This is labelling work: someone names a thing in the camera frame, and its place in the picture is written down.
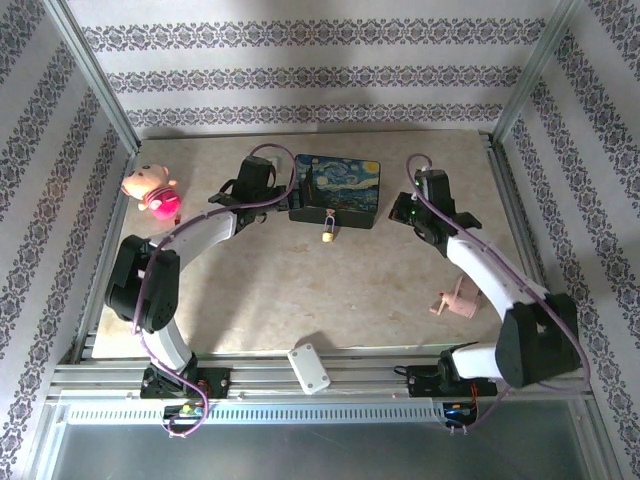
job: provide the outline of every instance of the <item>pink stuffed toy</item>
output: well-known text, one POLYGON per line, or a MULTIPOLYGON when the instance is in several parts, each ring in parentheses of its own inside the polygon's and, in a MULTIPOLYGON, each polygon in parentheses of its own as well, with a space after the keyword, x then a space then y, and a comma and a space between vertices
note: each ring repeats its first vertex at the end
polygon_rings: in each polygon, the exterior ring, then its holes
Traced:
POLYGON ((138 210, 151 209, 158 220, 174 217, 182 200, 172 188, 175 180, 169 180, 169 169, 160 165, 143 165, 122 181, 122 191, 140 200, 138 210))

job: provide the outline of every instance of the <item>gray metal floor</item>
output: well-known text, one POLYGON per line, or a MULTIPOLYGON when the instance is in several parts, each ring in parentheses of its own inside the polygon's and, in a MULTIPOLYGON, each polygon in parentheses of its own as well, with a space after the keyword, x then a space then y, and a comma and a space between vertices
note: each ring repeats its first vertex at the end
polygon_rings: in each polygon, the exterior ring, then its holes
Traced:
POLYGON ((507 402, 468 436, 436 424, 69 425, 53 478, 582 479, 567 404, 507 402))

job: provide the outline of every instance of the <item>wire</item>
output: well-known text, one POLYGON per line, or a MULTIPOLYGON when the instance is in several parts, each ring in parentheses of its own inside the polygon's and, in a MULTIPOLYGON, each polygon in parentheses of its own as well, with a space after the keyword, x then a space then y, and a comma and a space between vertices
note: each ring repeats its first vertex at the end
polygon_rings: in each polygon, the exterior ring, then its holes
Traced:
POLYGON ((459 422, 458 420, 454 420, 453 418, 445 417, 445 419, 446 419, 446 422, 444 424, 442 424, 440 422, 438 422, 438 423, 440 423, 440 425, 442 425, 447 430, 449 430, 447 428, 447 422, 455 423, 458 428, 465 428, 466 427, 466 425, 464 423, 459 422))
POLYGON ((236 183, 236 180, 234 178, 227 180, 226 182, 224 182, 224 185, 220 187, 220 190, 218 190, 218 192, 227 193, 227 190, 229 190, 229 187, 232 187, 233 185, 235 185, 235 183, 236 183))
POLYGON ((178 383, 181 383, 181 384, 191 388, 198 395, 200 395, 200 397, 202 397, 203 408, 204 408, 202 416, 198 419, 198 421, 196 423, 194 423, 191 426, 191 428, 189 428, 188 430, 186 430, 184 432, 179 432, 179 433, 175 432, 172 429, 173 422, 169 421, 169 423, 167 424, 165 429, 169 432, 170 436, 177 436, 177 437, 185 438, 188 435, 191 435, 193 432, 195 432, 198 428, 200 428, 202 426, 202 424, 206 421, 207 417, 209 416, 209 397, 207 396, 207 393, 204 391, 204 389, 200 388, 198 385, 195 385, 194 383, 190 382, 189 380, 187 380, 185 378, 182 378, 177 372, 175 372, 170 367, 165 365, 149 349, 149 346, 147 345, 147 342, 145 341, 144 336, 142 335, 142 329, 140 328, 140 317, 142 316, 142 306, 144 304, 144 298, 145 298, 147 290, 149 288, 149 277, 151 276, 151 271, 153 271, 153 266, 156 263, 156 259, 157 259, 158 255, 160 254, 160 252, 162 251, 162 249, 167 244, 173 242, 173 240, 178 235, 180 235, 181 233, 183 233, 185 230, 187 230, 188 228, 192 227, 193 225, 196 225, 196 224, 198 224, 198 223, 200 223, 200 222, 202 222, 204 220, 207 220, 207 219, 213 217, 214 215, 219 215, 221 213, 225 213, 225 212, 229 212, 229 211, 233 211, 233 210, 243 210, 243 209, 248 209, 248 208, 266 207, 266 206, 269 206, 269 205, 273 205, 275 203, 279 203, 280 201, 282 201, 285 198, 287 198, 287 196, 293 190, 293 186, 295 184, 297 173, 298 173, 298 170, 296 168, 295 157, 293 156, 293 153, 291 153, 291 151, 289 151, 289 149, 287 149, 286 147, 283 147, 282 145, 279 145, 277 143, 263 143, 261 145, 258 145, 253 150, 251 150, 251 153, 249 153, 249 155, 254 155, 257 151, 262 150, 263 148, 267 148, 267 147, 273 147, 273 148, 278 148, 280 150, 283 150, 284 152, 287 153, 287 155, 289 155, 289 157, 291 158, 291 161, 293 163, 293 170, 291 171, 291 179, 289 180, 289 185, 287 186, 287 189, 281 195, 278 195, 276 198, 273 198, 271 200, 266 200, 264 202, 243 203, 243 204, 240 204, 240 205, 233 205, 233 206, 229 206, 229 207, 219 208, 218 210, 214 210, 213 212, 207 212, 207 213, 200 214, 200 215, 188 220, 187 222, 180 224, 177 228, 172 230, 172 232, 169 235, 164 237, 160 241, 160 243, 158 243, 158 245, 154 249, 153 253, 151 254, 151 257, 149 258, 149 262, 147 263, 147 267, 145 269, 144 276, 142 278, 142 283, 140 285, 140 293, 138 294, 138 300, 136 301, 136 309, 135 309, 135 312, 133 314, 133 322, 132 322, 133 324, 131 326, 131 333, 133 335, 139 337, 140 344, 142 345, 142 348, 149 355, 149 358, 151 359, 151 361, 153 363, 155 363, 156 366, 162 372, 167 374, 169 377, 171 377, 172 379, 174 379, 178 383))
POLYGON ((478 387, 475 383, 471 384, 471 391, 473 392, 473 407, 476 410, 476 419, 473 423, 476 423, 478 421, 478 417, 480 417, 480 405, 478 405, 478 387))
POLYGON ((167 433, 169 434, 170 437, 173 437, 175 435, 174 430, 172 430, 172 426, 175 425, 176 420, 180 417, 180 415, 175 414, 175 415, 171 415, 169 417, 169 420, 167 421, 166 425, 163 423, 162 424, 162 428, 164 428, 167 433))
MULTIPOLYGON (((424 196, 424 194, 420 190, 419 186, 416 185, 416 179, 415 179, 414 175, 411 173, 411 165, 412 165, 413 161, 416 158, 423 158, 423 159, 425 159, 427 161, 427 166, 423 167, 423 170, 428 170, 431 167, 433 167, 433 161, 431 160, 431 158, 429 158, 427 155, 424 155, 422 153, 414 153, 413 155, 409 155, 409 158, 407 158, 407 162, 405 164, 406 173, 407 173, 407 176, 409 177, 409 180, 411 180, 411 184, 413 185, 413 189, 414 189, 416 197, 419 198, 420 201, 422 203, 424 203, 424 205, 429 210, 431 210, 431 212, 435 216, 437 216, 440 220, 445 222, 450 227, 455 228, 465 240, 469 240, 472 244, 474 244, 476 247, 478 247, 482 252, 486 253, 489 256, 489 258, 491 258, 498 265, 498 267, 511 280, 513 280, 515 282, 515 284, 518 286, 518 288, 522 289, 538 305, 540 305, 542 307, 542 309, 545 311, 545 313, 547 313, 547 315, 549 315, 549 317, 556 323, 558 328, 562 331, 562 333, 564 333, 564 335, 566 335, 566 337, 571 342, 571 345, 573 345, 573 347, 578 352, 578 356, 580 357, 580 361, 581 361, 582 367, 583 367, 582 383, 580 384, 580 386, 578 388, 569 388, 569 389, 567 389, 567 388, 553 387, 553 386, 544 385, 544 384, 541 384, 541 385, 543 385, 543 386, 545 386, 547 388, 550 388, 551 390, 554 390, 554 391, 559 392, 559 393, 580 393, 580 392, 582 392, 584 390, 590 389, 589 381, 590 381, 590 378, 591 378, 591 366, 589 365, 589 360, 587 359, 587 355, 584 352, 584 349, 580 345, 579 340, 576 338, 576 336, 573 334, 573 332, 569 329, 569 327, 567 327, 567 325, 565 325, 565 323, 562 321, 562 319, 560 319, 560 317, 556 314, 556 312, 554 312, 551 309, 551 307, 549 305, 547 305, 547 303, 535 291, 533 291, 533 289, 531 287, 529 287, 529 285, 521 277, 521 275, 518 272, 516 272, 515 270, 513 270, 500 257, 500 255, 498 255, 496 253, 496 251, 493 248, 491 248, 491 246, 489 244, 483 242, 478 237, 476 237, 473 233, 469 232, 465 228, 463 228, 460 225, 458 225, 451 218, 449 218, 447 215, 442 213, 435 205, 433 205, 424 196)), ((493 412, 493 410, 497 407, 497 405, 508 394, 510 389, 511 389, 511 387, 507 386, 507 388, 505 390, 503 390, 500 393, 500 395, 498 395, 496 397, 496 401, 491 405, 491 407, 489 407, 489 409, 484 413, 484 415, 482 415, 482 417, 480 417, 476 422, 474 422, 467 430, 472 430, 473 428, 477 428, 477 426, 479 424, 481 424, 487 418, 487 416, 489 416, 491 414, 491 412, 493 412)))
POLYGON ((273 176, 273 183, 271 185, 267 185, 267 188, 273 188, 276 186, 276 176, 277 176, 277 172, 276 172, 276 167, 273 166, 273 164, 271 164, 271 168, 269 168, 269 177, 273 176))

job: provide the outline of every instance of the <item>starry night box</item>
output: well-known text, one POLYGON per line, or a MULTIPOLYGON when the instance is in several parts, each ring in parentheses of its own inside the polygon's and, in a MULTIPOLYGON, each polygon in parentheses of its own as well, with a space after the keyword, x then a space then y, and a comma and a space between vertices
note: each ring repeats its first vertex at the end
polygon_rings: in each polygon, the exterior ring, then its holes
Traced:
POLYGON ((332 209, 337 227, 373 227, 380 193, 378 162, 298 155, 296 166, 298 189, 289 219, 324 223, 327 209, 332 209))

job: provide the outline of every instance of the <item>floral border pattern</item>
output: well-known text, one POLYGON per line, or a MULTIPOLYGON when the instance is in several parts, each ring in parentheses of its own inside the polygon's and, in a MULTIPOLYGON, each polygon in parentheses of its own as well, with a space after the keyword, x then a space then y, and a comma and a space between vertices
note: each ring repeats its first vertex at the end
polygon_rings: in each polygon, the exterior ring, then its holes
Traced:
POLYGON ((609 38, 616 44, 616 48, 622 53, 622 58, 627 62, 629 70, 640 82, 640 16, 638 8, 629 0, 589 0, 587 2, 591 11, 598 17, 609 38))
POLYGON ((99 109, 98 99, 89 89, 80 103, 67 139, 62 145, 42 196, 38 200, 32 215, 33 220, 27 227, 28 233, 24 236, 24 243, 18 248, 13 261, 14 268, 7 274, 6 286, 2 287, 0 297, 0 360, 4 359, 5 349, 11 341, 11 332, 15 329, 16 320, 22 313, 22 304, 26 300, 25 294, 31 288, 35 270, 40 264, 44 247, 49 241, 49 235, 58 218, 71 177, 80 161, 89 130, 99 109))
POLYGON ((618 435, 625 444, 625 453, 630 457, 631 470, 640 477, 640 442, 638 442, 640 425, 638 414, 633 411, 633 400, 626 392, 626 383, 620 378, 621 371, 615 360, 616 355, 604 333, 600 315, 569 239, 567 227, 562 220, 551 185, 522 117, 516 120, 511 133, 555 248, 556 259, 562 271, 567 292, 576 302, 580 331, 585 339, 587 350, 592 355, 594 371, 602 382, 602 389, 613 414, 613 420, 618 424, 618 435))
POLYGON ((53 110, 58 105, 75 66, 73 55, 66 44, 61 42, 29 99, 24 115, 13 129, 13 136, 7 140, 7 146, 2 150, 0 223, 4 220, 4 212, 11 205, 11 197, 20 186, 25 167, 31 163, 31 156, 40 143, 44 128, 49 124, 53 110))
POLYGON ((22 49, 45 16, 39 0, 16 0, 2 15, 0 22, 0 85, 11 72, 22 49))
POLYGON ((567 33, 555 55, 640 218, 640 151, 629 129, 573 33, 567 33))
POLYGON ((244 90, 266 88, 347 87, 513 87, 517 66, 455 65, 235 68, 121 72, 107 75, 118 94, 244 90))
POLYGON ((495 121, 500 104, 275 105, 128 110, 134 127, 278 123, 495 121))
MULTIPOLYGON (((29 349, 29 359, 25 362, 25 370, 20 375, 18 388, 14 393, 15 401, 7 412, 9 421, 3 425, 4 432, 0 439, 0 445, 2 445, 0 450, 0 477, 2 478, 11 477, 11 466, 22 445, 25 424, 33 413, 33 404, 37 401, 37 392, 42 386, 42 376, 47 368, 50 349, 58 333, 58 324, 64 314, 69 291, 73 286, 73 279, 91 231, 93 217, 100 204, 100 197, 102 196, 110 167, 114 163, 114 154, 119 141, 120 139, 115 129, 110 126, 84 192, 82 205, 76 214, 73 229, 69 233, 67 248, 62 255, 58 271, 51 285, 47 307, 43 310, 43 316, 38 322, 36 335, 29 349)), ((104 243, 108 231, 108 223, 102 243, 104 243)))
POLYGON ((640 286, 635 284, 636 277, 631 272, 629 260, 624 256, 580 152, 543 80, 538 82, 531 92, 531 101, 569 182, 569 188, 591 235, 600 264, 604 267, 605 276, 611 290, 615 292, 618 307, 623 311, 622 317, 628 322, 627 328, 631 336, 636 339, 636 347, 640 348, 640 286))
POLYGON ((532 45, 542 18, 415 18, 176 23, 82 29, 94 52, 301 45, 532 45))

